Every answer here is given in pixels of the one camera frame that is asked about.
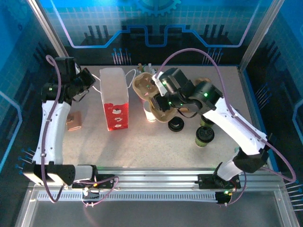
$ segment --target robotic arm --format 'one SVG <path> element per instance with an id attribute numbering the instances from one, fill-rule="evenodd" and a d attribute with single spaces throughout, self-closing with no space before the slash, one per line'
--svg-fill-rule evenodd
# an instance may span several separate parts
<path id="1" fill-rule="evenodd" d="M 242 171 L 254 173 L 266 163 L 269 147 L 234 118 L 222 93 L 213 84 L 202 82 L 195 87 L 178 68 L 169 69 L 159 75 L 159 79 L 153 77 L 160 91 L 160 94 L 151 100 L 156 108 L 162 111 L 171 108 L 188 108 L 216 123 L 239 144 L 239 152 L 231 160 L 220 163 L 217 167 L 214 173 L 217 184 L 224 187 Z M 253 127 L 235 109 L 232 110 L 267 141 L 266 134 Z"/>

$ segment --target work surface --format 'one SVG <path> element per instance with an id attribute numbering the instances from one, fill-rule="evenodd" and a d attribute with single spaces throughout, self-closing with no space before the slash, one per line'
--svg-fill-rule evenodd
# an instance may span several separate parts
<path id="1" fill-rule="evenodd" d="M 99 76 L 101 66 L 88 66 L 91 73 Z M 121 66 L 127 73 L 134 66 Z M 178 66 L 191 80 L 208 77 L 222 90 L 216 70 L 212 66 Z M 241 82 L 235 66 L 220 67 L 230 102 L 242 116 L 251 122 Z M 127 78 L 130 83 L 133 75 Z M 237 144 L 218 126 L 213 126 L 214 140 L 205 148 L 195 144 L 200 116 L 181 118 L 184 129 L 172 132 L 167 123 L 148 122 L 139 97 L 129 89 L 128 129 L 107 131 L 100 94 L 91 89 L 83 100 L 74 102 L 71 112 L 81 111 L 82 128 L 66 131 L 63 140 L 65 164 L 94 164 L 102 167 L 217 167 L 229 160 Z"/>

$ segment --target paper bag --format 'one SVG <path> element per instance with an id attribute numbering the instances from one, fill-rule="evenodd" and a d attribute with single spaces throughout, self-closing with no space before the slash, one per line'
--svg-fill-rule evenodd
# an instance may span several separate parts
<path id="1" fill-rule="evenodd" d="M 128 89 L 122 68 L 100 70 L 101 98 L 109 131 L 128 128 Z"/>

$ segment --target paper cup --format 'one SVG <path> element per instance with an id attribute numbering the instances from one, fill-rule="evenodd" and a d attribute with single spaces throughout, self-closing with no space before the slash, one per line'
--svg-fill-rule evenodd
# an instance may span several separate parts
<path id="1" fill-rule="evenodd" d="M 156 121 L 156 117 L 152 114 L 151 109 L 150 109 L 150 103 L 148 101 L 145 101 L 143 104 L 143 109 L 146 115 L 146 119 L 149 122 L 155 122 Z"/>

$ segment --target plastic lid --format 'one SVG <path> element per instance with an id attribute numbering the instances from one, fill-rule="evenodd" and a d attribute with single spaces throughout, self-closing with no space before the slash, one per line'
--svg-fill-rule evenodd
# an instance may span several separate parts
<path id="1" fill-rule="evenodd" d="M 202 126 L 197 129 L 196 137 L 201 142 L 209 143 L 214 139 L 214 131 L 207 126 Z"/>
<path id="2" fill-rule="evenodd" d="M 201 119 L 207 123 L 207 124 L 214 124 L 211 120 L 207 119 L 206 117 L 204 117 L 203 115 L 201 115 Z"/>
<path id="3" fill-rule="evenodd" d="M 174 117 L 173 119 L 171 119 L 169 121 L 168 125 L 169 125 L 170 130 L 172 130 L 174 132 L 178 132 L 183 129 L 184 121 L 180 117 Z"/>

